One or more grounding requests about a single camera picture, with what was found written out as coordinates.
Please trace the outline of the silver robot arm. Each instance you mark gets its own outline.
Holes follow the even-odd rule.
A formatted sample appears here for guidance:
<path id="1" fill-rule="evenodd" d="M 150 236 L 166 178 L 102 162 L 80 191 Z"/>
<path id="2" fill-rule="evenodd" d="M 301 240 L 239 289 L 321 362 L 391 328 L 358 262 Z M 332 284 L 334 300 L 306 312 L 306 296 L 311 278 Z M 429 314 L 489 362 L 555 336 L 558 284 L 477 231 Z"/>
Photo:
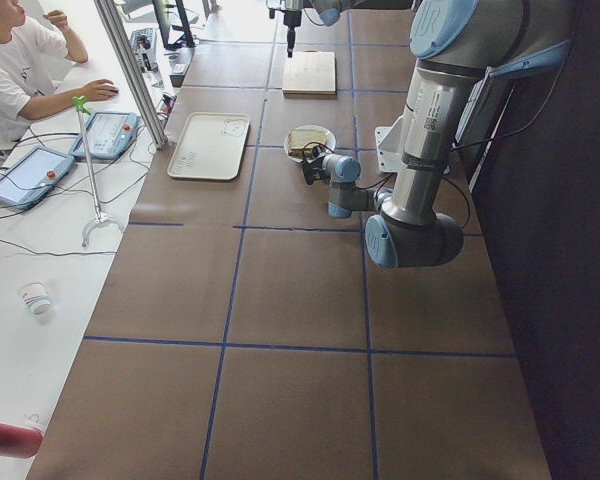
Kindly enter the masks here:
<path id="1" fill-rule="evenodd" d="M 270 19 L 274 19 L 277 12 L 282 14 L 283 25 L 287 28 L 286 53 L 288 58 L 292 58 L 296 42 L 296 29 L 301 26 L 305 9 L 313 8 L 324 26 L 332 26 L 344 11 L 360 4 L 362 1 L 353 0 L 275 0 L 267 1 L 266 7 Z"/>
<path id="2" fill-rule="evenodd" d="M 393 188 L 357 187 L 358 160 L 307 148 L 307 183 L 328 183 L 329 214 L 368 211 L 365 244 L 383 268 L 438 266 L 460 252 L 463 233 L 433 203 L 473 86 L 487 71 L 528 76 L 558 65 L 570 43 L 573 1 L 424 1 L 410 31 L 416 58 L 398 133 Z"/>

